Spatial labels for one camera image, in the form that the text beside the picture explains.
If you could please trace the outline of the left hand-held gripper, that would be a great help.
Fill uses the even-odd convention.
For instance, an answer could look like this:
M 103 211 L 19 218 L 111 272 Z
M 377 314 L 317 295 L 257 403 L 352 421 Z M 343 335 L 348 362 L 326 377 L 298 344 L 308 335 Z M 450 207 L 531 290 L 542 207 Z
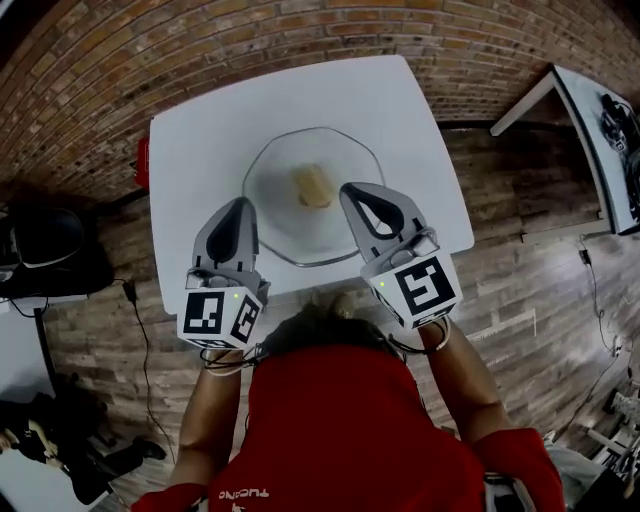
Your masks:
M 221 207 L 196 235 L 194 267 L 253 270 L 258 249 L 256 211 L 246 197 Z M 270 282 L 257 271 L 209 271 L 187 274 L 185 306 L 178 315 L 182 340 L 211 350 L 247 350 L 258 318 L 268 302 Z

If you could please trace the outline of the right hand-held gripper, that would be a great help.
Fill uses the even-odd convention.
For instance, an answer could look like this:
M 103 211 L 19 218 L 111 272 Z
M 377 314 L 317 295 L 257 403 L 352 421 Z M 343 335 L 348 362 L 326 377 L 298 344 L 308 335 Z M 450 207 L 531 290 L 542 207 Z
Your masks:
M 448 315 L 460 301 L 457 275 L 435 231 L 422 229 L 424 218 L 413 200 L 373 183 L 346 183 L 339 200 L 367 263 L 361 277 L 398 323 L 414 330 Z M 415 229 L 422 230 L 386 251 Z

